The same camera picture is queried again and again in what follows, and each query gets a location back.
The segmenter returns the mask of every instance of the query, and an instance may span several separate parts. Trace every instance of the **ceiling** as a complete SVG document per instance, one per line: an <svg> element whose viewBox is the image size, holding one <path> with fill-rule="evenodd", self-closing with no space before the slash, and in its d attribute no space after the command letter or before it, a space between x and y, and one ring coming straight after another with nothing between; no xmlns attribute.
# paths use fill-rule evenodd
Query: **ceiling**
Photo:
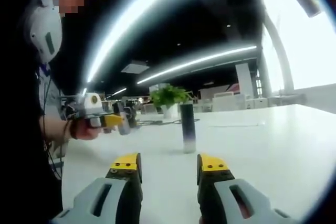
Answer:
<svg viewBox="0 0 336 224"><path fill-rule="evenodd" d="M75 94L84 87L94 52L108 32L107 27L113 24L129 1L89 0L79 13L62 18L61 51L50 65L56 85L65 94ZM160 0L122 37L95 76L89 91L110 94L128 88L123 95L142 95L148 93L148 85L159 81L190 90L203 88L207 82L214 82L213 85L236 83L235 60L218 58L194 66L194 69L136 85L148 73L167 66L239 45L259 47L263 12L261 0ZM237 55L237 60L249 59L254 71L256 61L252 59L259 56L260 50L256 50ZM122 73L122 69L134 60L145 62L149 69L141 74Z"/></svg>

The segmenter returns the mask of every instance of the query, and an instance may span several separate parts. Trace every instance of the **white table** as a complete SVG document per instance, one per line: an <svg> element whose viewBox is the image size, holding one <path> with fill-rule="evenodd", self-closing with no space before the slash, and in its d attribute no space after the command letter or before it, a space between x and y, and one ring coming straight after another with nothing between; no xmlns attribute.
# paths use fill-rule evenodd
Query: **white table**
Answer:
<svg viewBox="0 0 336 224"><path fill-rule="evenodd" d="M160 119L162 115L141 115ZM222 157L236 178L244 178L274 207L302 219L327 187L336 165L336 115L290 105L199 113L197 153ZM126 136L101 134L94 141L70 141L62 181L64 207L126 153L142 157L140 223L198 223L196 154L182 153L178 124L143 126Z"/></svg>

